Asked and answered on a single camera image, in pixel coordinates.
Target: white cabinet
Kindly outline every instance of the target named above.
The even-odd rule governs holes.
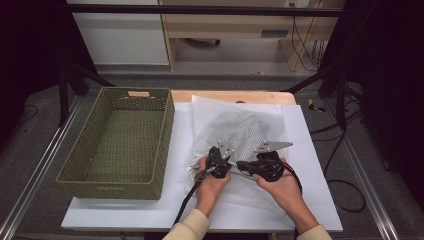
[[[70,4],[157,5],[157,0],[67,0]],[[159,14],[74,13],[96,65],[168,65]]]

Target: basket handle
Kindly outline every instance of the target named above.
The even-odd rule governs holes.
[[[146,91],[128,91],[130,97],[150,97],[150,93]]]

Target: white table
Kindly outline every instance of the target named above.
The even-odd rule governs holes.
[[[283,108],[286,133],[294,145],[290,164],[296,170],[304,199],[328,231],[342,231],[341,222],[322,174],[300,106]],[[73,198],[63,228],[84,231],[168,231],[187,195],[185,168],[192,161],[193,119],[190,103],[175,104],[175,118],[162,197],[151,200],[106,200]],[[191,199],[182,218],[195,206]],[[210,215],[210,232],[282,232],[293,230],[291,220],[280,211],[245,207],[219,201]]]

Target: black cable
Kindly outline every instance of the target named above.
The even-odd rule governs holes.
[[[362,111],[360,111],[360,110],[356,111],[356,112],[352,113],[351,115],[349,115],[348,117],[346,117],[346,120],[354,120],[354,119],[358,118],[359,117],[358,115],[360,115],[360,114],[362,114]],[[318,130],[310,131],[309,133],[311,135],[316,135],[318,133],[322,133],[322,132],[328,131],[330,129],[333,129],[337,126],[338,126],[338,123],[335,123],[335,124],[332,124],[330,126],[327,126],[327,127],[324,127],[324,128],[318,129]]]
[[[321,41],[321,46],[320,46],[320,50],[319,50],[319,65],[321,65],[321,61],[324,58],[324,47],[325,47],[325,42],[322,40]]]
[[[293,27],[292,27],[292,34],[291,34],[291,42],[292,42],[292,46],[293,46],[293,50],[296,53],[297,57],[299,58],[300,63],[302,64],[303,68],[307,71],[316,71],[316,70],[312,70],[312,69],[308,69],[305,64],[302,61],[302,58],[300,57],[300,54],[297,52],[296,50],[296,46],[294,45],[294,40],[293,40],[293,32],[296,26],[296,21],[295,21],[295,17],[293,17]]]
[[[33,108],[35,108],[35,113],[33,113],[31,117],[29,117],[29,118],[27,118],[27,119],[24,119],[24,120],[21,120],[21,121],[18,121],[17,123],[23,123],[23,122],[26,122],[26,121],[28,121],[28,120],[32,119],[33,117],[35,117],[35,115],[37,115],[37,113],[38,113],[38,107],[37,107],[37,106],[34,106],[34,105],[29,104],[29,105],[26,105],[26,106],[25,106],[25,108],[26,108],[26,107],[33,107]]]
[[[312,139],[312,142],[329,142],[329,141],[333,141],[334,139],[337,139],[339,137],[341,137],[342,135],[333,137],[333,138],[329,138],[329,139]]]
[[[334,157],[334,155],[336,154],[337,149],[339,148],[340,144],[342,143],[343,138],[344,138],[344,136],[345,136],[345,135],[346,135],[346,131],[344,131],[344,132],[342,133],[342,136],[340,137],[340,140],[337,142],[336,147],[333,149],[333,152],[332,152],[332,153],[331,153],[331,155],[330,155],[330,158],[327,160],[327,163],[325,164],[324,171],[323,171],[323,173],[324,173],[324,177],[325,177],[325,175],[327,174],[328,167],[330,166],[330,163],[331,163],[331,161],[333,160],[333,157]]]
[[[314,17],[314,18],[312,18],[312,22],[311,22],[311,24],[309,25],[309,29],[308,29],[308,32],[306,33],[306,36],[308,36],[309,31],[310,31],[310,30],[311,30],[311,28],[312,28],[312,23],[313,23],[314,19],[315,19],[315,17]],[[302,43],[302,47],[303,47],[303,49],[305,49],[305,52],[306,52],[306,55],[308,56],[309,61],[311,61],[312,65],[314,65],[314,67],[316,67],[316,65],[314,64],[314,62],[313,62],[313,61],[312,61],[312,59],[311,59],[311,56],[309,55],[308,48],[306,48],[306,41],[303,41],[302,36],[300,36],[299,30],[297,29],[297,25],[296,25],[296,17],[295,17],[295,16],[293,16],[293,28],[294,28],[294,30],[296,30],[296,34],[297,34],[297,36],[299,37],[300,42]]]
[[[349,105],[349,104],[351,104],[351,103],[358,103],[358,100],[356,100],[356,99],[351,99],[351,100],[349,100],[349,101],[347,101],[346,103],[345,103],[345,108],[347,107],[347,105]]]
[[[292,176],[294,177],[294,179],[296,179],[297,185],[299,186],[300,189],[300,193],[303,194],[303,187],[302,184],[300,183],[300,179],[297,176],[296,172],[294,171],[294,169],[288,165],[287,163],[283,162],[283,165],[285,166],[286,170],[289,171]],[[297,237],[299,237],[299,231],[297,230],[297,228],[294,228],[294,234],[293,234],[293,239],[296,240]]]
[[[369,17],[371,16],[372,12],[374,11],[374,9],[377,7],[377,5],[379,4],[380,0],[376,0],[374,2],[374,5],[371,7],[371,9],[366,13],[366,16],[361,19],[361,22],[358,24],[358,26],[354,29],[354,32],[349,36],[349,38],[346,39],[346,41],[344,41],[340,51],[335,55],[333,61],[326,67],[324,67],[323,69],[320,69],[318,71],[318,73],[316,73],[315,75],[312,75],[311,77],[309,77],[308,79],[302,81],[301,83],[296,84],[293,87],[290,87],[288,89],[284,89],[284,90],[280,90],[280,92],[290,92],[290,93],[295,93],[305,87],[307,87],[308,85],[316,82],[317,80],[323,79],[326,76],[328,76],[329,74],[334,74],[333,70],[334,69],[339,69],[340,66],[343,63],[344,58],[346,57],[347,53],[351,50],[349,47],[351,45],[353,45],[353,43],[355,43],[355,41],[359,41],[358,39],[360,37],[360,32],[362,30],[362,27],[365,25],[365,22],[369,19]]]
[[[180,211],[178,212],[177,218],[175,218],[174,224],[172,224],[172,226],[174,226],[176,223],[180,221],[181,215],[183,215],[184,209],[187,206],[188,201],[190,200],[191,196],[193,196],[194,192],[196,191],[196,189],[199,187],[201,183],[202,181],[197,180],[196,183],[191,188],[190,192],[184,198],[183,203],[181,204]]]
[[[317,44],[318,44],[318,41],[315,40],[314,41],[314,45],[312,46],[312,60],[313,60],[315,66],[317,68],[319,68],[319,65],[321,64],[322,54],[323,54],[323,51],[324,51],[324,49],[323,49],[324,41],[321,40],[319,42],[320,42],[320,45],[319,45],[318,54],[317,54]]]
[[[344,131],[342,133],[339,142],[334,147],[333,152],[330,155],[330,158],[328,159],[327,163],[325,164],[324,171],[323,171],[324,177],[327,175],[328,167],[330,166],[330,163],[333,160],[333,157],[334,157],[335,153],[337,152],[337,149],[339,148],[339,146],[340,146],[341,142],[343,141],[343,138],[344,138],[345,135],[346,135],[346,131]],[[343,206],[338,205],[340,207],[340,209],[342,209],[344,211],[347,211],[347,212],[351,212],[351,213],[360,213],[360,212],[362,212],[365,209],[365,207],[366,207],[365,196],[362,194],[362,191],[357,186],[355,186],[353,183],[350,183],[350,182],[344,181],[344,180],[340,180],[340,179],[328,180],[327,181],[327,184],[328,183],[332,183],[332,182],[344,183],[346,185],[349,185],[349,186],[353,187],[354,189],[356,189],[359,192],[359,194],[360,194],[360,196],[362,198],[362,206],[359,209],[348,209],[348,208],[345,208]]]
[[[361,199],[362,199],[362,205],[361,205],[361,207],[360,207],[360,208],[358,208],[358,209],[349,209],[349,208],[343,207],[343,206],[341,206],[341,205],[337,204],[336,202],[334,202],[337,206],[339,206],[339,207],[340,207],[340,209],[342,209],[342,210],[344,210],[344,211],[346,211],[346,212],[351,212],[351,213],[360,213],[360,212],[362,212],[362,211],[365,209],[365,207],[367,206],[367,201],[365,200],[365,196],[364,196],[364,194],[362,193],[361,189],[360,189],[360,188],[358,188],[357,186],[355,186],[353,183],[350,183],[350,182],[348,182],[348,181],[344,181],[344,180],[340,180],[340,179],[332,179],[332,180],[328,180],[328,181],[327,181],[327,184],[328,184],[328,183],[343,183],[343,184],[349,185],[349,186],[353,187],[356,191],[358,191],[359,196],[361,196]]]

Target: person's left hand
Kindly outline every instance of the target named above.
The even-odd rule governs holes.
[[[206,157],[199,159],[199,170],[206,168]],[[206,178],[197,188],[197,205],[196,208],[203,212],[207,217],[215,207],[215,203],[221,196],[222,189],[231,180],[230,171],[227,172],[225,178],[215,178],[208,174]]]

